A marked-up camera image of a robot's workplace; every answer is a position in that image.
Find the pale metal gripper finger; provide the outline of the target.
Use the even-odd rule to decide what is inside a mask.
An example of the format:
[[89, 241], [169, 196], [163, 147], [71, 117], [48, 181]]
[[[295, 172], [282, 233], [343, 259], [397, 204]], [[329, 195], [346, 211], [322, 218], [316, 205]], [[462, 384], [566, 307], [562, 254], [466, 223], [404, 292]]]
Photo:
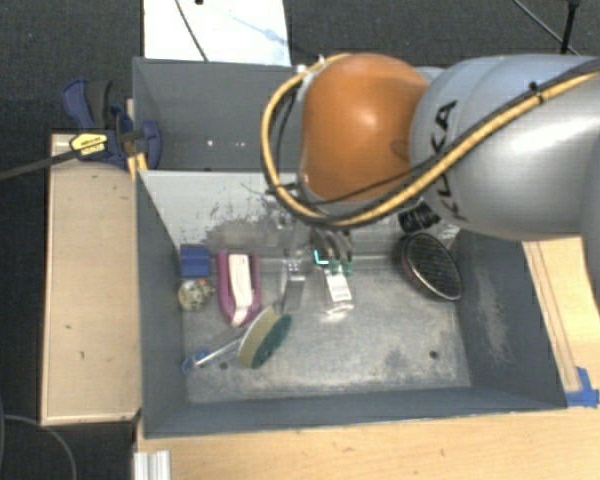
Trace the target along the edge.
[[279, 245], [283, 251], [299, 251], [303, 243], [303, 223], [287, 211], [277, 218]]
[[290, 313], [301, 307], [306, 269], [299, 263], [286, 263], [283, 270], [282, 311]]

